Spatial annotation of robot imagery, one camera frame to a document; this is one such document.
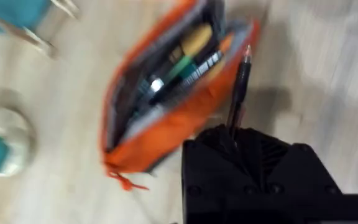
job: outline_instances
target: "black plastic part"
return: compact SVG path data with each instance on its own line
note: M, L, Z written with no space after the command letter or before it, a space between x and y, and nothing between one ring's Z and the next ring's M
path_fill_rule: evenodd
M310 146L253 129L227 136L220 125L183 145L185 223L358 221L358 195L342 194Z

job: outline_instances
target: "wooden floor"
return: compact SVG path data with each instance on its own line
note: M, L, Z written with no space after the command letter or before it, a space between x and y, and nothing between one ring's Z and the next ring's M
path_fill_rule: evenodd
M150 191L125 192L97 149L112 71L172 2L74 1L80 21L51 9L37 30L55 60L0 35L0 96L37 131L28 169L0 178L0 223L182 223L179 151L156 177L129 176ZM340 188L358 193L358 1L227 0L227 11L263 23L243 126L312 145Z

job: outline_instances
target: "chair leg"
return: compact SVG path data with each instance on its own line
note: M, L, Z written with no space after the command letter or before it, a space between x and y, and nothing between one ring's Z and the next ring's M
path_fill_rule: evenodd
M73 3L72 0L51 0L54 5L65 11L69 16L74 19L78 19L80 16L80 10Z
M48 55L49 57L53 57L55 53L55 47L50 43L42 40L31 30L25 27L23 29L17 28L16 26L4 21L3 19L0 19L0 28L8 34L30 43L37 50Z

